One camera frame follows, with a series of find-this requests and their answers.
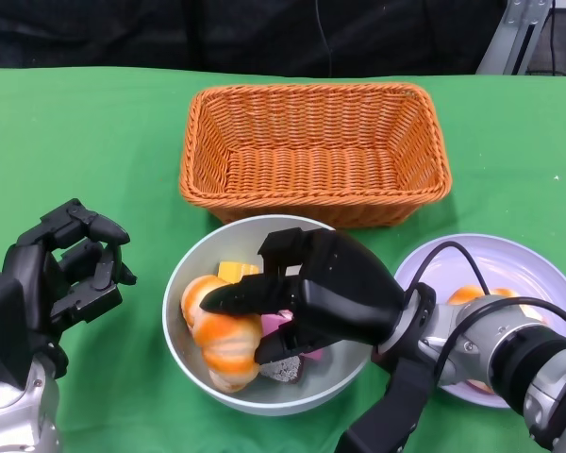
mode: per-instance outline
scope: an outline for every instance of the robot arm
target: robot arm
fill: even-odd
[[[488,293],[467,251],[449,245],[466,256]],[[436,305],[419,275],[404,293],[369,250],[335,231],[278,231],[258,252],[264,274],[215,290],[201,305],[228,314],[293,312],[292,322],[262,339],[258,363],[350,340],[373,345],[372,360],[391,373],[384,397],[342,435],[338,453],[401,452],[436,386],[465,379],[489,384],[524,416],[533,440],[566,453],[566,338],[518,305],[566,320],[560,309],[496,295],[461,307]],[[297,264],[298,276],[286,276]]]
[[[119,305],[118,284],[136,282],[122,263],[128,242],[120,226],[73,199],[8,250],[0,273],[0,452],[60,451],[55,379],[68,359],[58,343],[69,327]],[[59,261],[57,249],[67,249]]]

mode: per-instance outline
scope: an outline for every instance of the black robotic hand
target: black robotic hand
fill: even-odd
[[[129,241],[119,225],[77,199],[19,237],[0,274],[0,381],[23,388],[39,353],[54,363],[55,378],[66,373],[63,331],[119,305],[118,283],[136,282],[122,263],[120,246]],[[57,249],[67,249],[60,261]]]
[[[388,269],[366,247],[337,231],[273,232],[258,253],[264,273],[208,294],[201,308],[216,313],[274,314],[293,321],[264,337],[256,361],[307,353],[340,340],[377,345],[388,339],[406,304]],[[297,276],[287,268],[301,265]]]

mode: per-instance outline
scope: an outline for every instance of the toy bread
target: toy bread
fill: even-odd
[[[226,284],[216,276],[196,278],[183,293],[180,305],[214,385],[231,393],[241,390],[258,374],[254,354],[262,338],[262,326],[258,315],[228,316],[201,310],[204,297]]]

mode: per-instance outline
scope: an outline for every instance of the black cable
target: black cable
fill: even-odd
[[[323,45],[327,51],[327,58],[329,62],[329,71],[327,73],[327,77],[331,78],[333,75],[333,61],[331,57],[331,48],[327,43],[327,37],[325,36],[325,32],[323,31],[323,26],[321,25],[321,14],[319,13],[319,0],[314,0],[314,12],[317,17],[317,26],[319,27],[319,31],[321,32],[321,39],[323,40]]]
[[[449,359],[449,356],[453,351],[453,348],[455,347],[455,343],[457,342],[459,336],[463,335],[471,326],[473,326],[476,322],[478,322],[485,316],[493,313],[494,311],[498,311],[504,309],[505,307],[511,307],[514,305],[529,305],[531,307],[546,309],[556,314],[566,322],[566,311],[564,311],[560,307],[556,307],[550,302],[537,299],[536,297],[509,297],[506,299],[495,300],[494,302],[491,302],[484,307],[480,307],[463,321],[461,321],[461,323],[459,323],[459,325],[455,328],[455,330],[453,330],[451,335],[449,335],[449,338],[446,340],[446,343],[442,347],[441,354],[439,355],[434,367],[434,379],[436,385],[438,385],[438,382],[441,379],[444,365]]]
[[[491,293],[489,291],[489,287],[487,286],[487,282],[484,281],[484,278],[482,277],[482,273],[480,273],[480,269],[478,269],[478,266],[475,263],[474,258],[472,258],[472,255],[470,255],[470,253],[460,243],[456,243],[455,241],[446,241],[444,243],[438,244],[436,247],[434,247],[434,249],[430,253],[427,254],[427,257],[425,257],[425,260],[422,262],[421,266],[419,266],[419,269],[417,269],[417,272],[415,273],[413,280],[408,285],[407,292],[406,292],[407,298],[411,298],[411,295],[413,293],[415,293],[415,289],[417,288],[417,283],[419,283],[419,280],[422,278],[422,275],[424,274],[425,269],[427,269],[427,266],[430,265],[430,262],[432,262],[432,260],[442,250],[444,250],[445,248],[449,248],[449,247],[456,248],[459,252],[461,252],[461,254],[465,257],[465,259],[470,263],[470,266],[472,266],[472,270],[474,271],[474,274],[475,274],[476,278],[478,279],[478,283],[480,283],[480,286],[482,287],[482,291],[484,292],[484,294],[490,294]]]
[[[556,0],[551,2],[551,29],[549,30],[549,50],[551,52],[551,75],[556,75],[556,49],[554,48],[554,35],[556,32]]]

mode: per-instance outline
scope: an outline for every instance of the metal stand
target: metal stand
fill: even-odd
[[[550,7],[551,0],[509,0],[476,73],[523,75]]]

